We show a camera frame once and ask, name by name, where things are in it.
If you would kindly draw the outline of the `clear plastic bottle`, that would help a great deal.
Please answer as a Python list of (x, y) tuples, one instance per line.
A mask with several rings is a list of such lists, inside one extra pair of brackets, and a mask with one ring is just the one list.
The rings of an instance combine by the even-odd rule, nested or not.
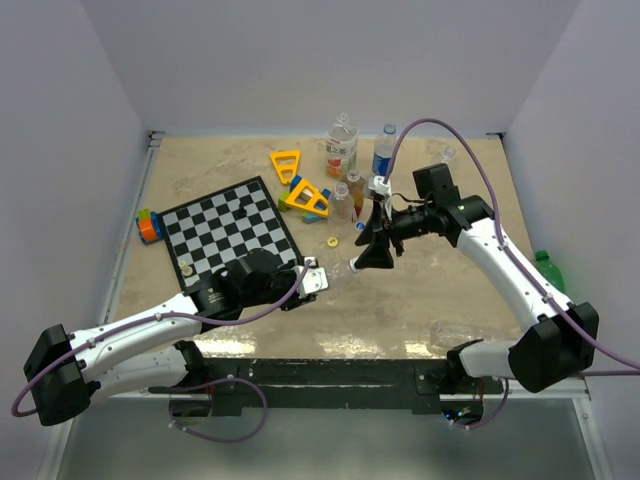
[(327, 261), (324, 269), (331, 290), (347, 288), (356, 277), (348, 260)]
[(456, 150), (452, 146), (446, 147), (441, 154), (441, 161), (445, 164), (450, 164), (456, 158)]

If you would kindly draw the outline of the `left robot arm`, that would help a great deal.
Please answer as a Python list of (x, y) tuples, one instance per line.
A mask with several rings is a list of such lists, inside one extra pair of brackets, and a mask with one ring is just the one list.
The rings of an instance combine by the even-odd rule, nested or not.
[(196, 392), (206, 383), (207, 368), (186, 358), (178, 342), (253, 322), (277, 309), (295, 309), (328, 287), (316, 258), (282, 262), (268, 250), (254, 249), (142, 313), (75, 332), (49, 327), (25, 362), (27, 385), (12, 413), (25, 416), (20, 403), (30, 396), (31, 414), (41, 425), (53, 426), (119, 393), (178, 386)]

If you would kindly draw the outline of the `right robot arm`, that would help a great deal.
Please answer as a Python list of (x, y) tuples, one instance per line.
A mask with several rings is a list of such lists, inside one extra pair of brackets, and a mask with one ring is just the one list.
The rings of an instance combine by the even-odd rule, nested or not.
[(461, 197), (445, 164), (416, 170), (413, 178), (419, 202), (404, 210), (393, 207), (389, 181), (369, 179), (373, 209), (356, 240), (364, 250), (351, 260), (352, 270), (391, 269), (404, 252), (404, 241), (437, 234), (490, 280), (522, 331), (515, 342), (476, 339), (450, 350), (448, 386), (466, 393), (481, 377), (498, 377), (538, 393), (591, 367), (596, 310), (589, 303), (574, 303), (550, 284), (507, 235), (496, 231), (495, 213), (481, 197)]

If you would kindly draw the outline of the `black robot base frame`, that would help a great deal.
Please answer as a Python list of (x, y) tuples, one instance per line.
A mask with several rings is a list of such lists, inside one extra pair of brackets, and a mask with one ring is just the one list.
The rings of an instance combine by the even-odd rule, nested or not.
[(245, 408), (260, 408), (260, 394), (271, 409), (409, 410), (437, 415), (445, 395), (460, 399), (475, 394), (501, 394), (503, 386), (490, 378), (453, 381), (444, 360), (250, 359), (196, 360), (175, 387), (152, 387), (152, 393), (203, 394), (216, 416), (237, 416)]

